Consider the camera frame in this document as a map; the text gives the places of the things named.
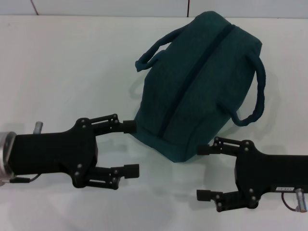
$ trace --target white table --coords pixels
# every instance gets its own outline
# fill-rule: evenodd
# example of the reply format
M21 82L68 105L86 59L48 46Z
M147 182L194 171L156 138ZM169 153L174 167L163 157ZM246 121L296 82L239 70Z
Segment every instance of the white table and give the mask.
M80 117L118 113L133 119L146 72L134 62L159 38L191 18L0 17L0 130L31 133L71 128ZM230 21L263 42L266 108L255 124L232 122L219 134L252 139L268 154L307 154L308 20ZM240 109L255 105L254 80ZM216 212L198 202L197 189L231 192L235 159L224 155L174 164L130 135L98 138L101 167L140 164L138 179L117 191L75 189L65 174L0 188L1 231L238 231L306 230L306 214L289 211L279 193L262 196L255 210ZM295 206L294 194L286 195Z

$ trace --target green bag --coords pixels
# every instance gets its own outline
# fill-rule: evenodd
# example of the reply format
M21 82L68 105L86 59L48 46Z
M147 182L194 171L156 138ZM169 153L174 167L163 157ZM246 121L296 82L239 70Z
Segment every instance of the green bag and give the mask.
M171 43L155 55L160 46ZM173 162L194 156L232 118L238 126L257 121L264 111L262 43L215 12L157 41L137 62L152 69L144 81L135 138ZM240 120L242 105L257 73L257 103Z

